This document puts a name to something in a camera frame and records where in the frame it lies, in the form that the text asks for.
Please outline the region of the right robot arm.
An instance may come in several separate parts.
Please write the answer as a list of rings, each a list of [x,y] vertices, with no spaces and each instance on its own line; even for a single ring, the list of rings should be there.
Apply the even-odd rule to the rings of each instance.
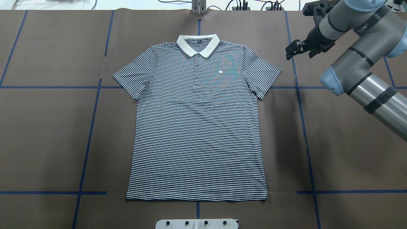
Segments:
[[[286,47],[286,59],[308,52],[310,58],[327,52],[353,30],[356,40],[321,75],[320,82],[339,96],[349,95],[400,138],[406,140],[406,97],[370,72],[381,58],[395,58],[406,51],[406,21],[393,13],[385,0],[317,1],[304,9],[314,18],[314,28],[304,41]]]

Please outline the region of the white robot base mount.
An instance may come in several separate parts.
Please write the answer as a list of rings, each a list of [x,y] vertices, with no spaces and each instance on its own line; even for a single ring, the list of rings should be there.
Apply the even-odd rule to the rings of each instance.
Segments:
[[[156,229],[239,229],[237,219],[164,219]]]

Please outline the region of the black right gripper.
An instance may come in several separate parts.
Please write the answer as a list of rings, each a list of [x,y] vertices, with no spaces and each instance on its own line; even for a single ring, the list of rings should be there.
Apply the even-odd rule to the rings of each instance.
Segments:
[[[314,18],[314,28],[302,44],[296,39],[285,48],[286,60],[305,52],[309,52],[309,57],[313,58],[321,52],[327,52],[335,45],[336,40],[325,37],[319,29],[320,22],[322,19],[327,19],[327,14],[333,7],[329,2],[311,2],[304,6],[302,13],[304,16]]]

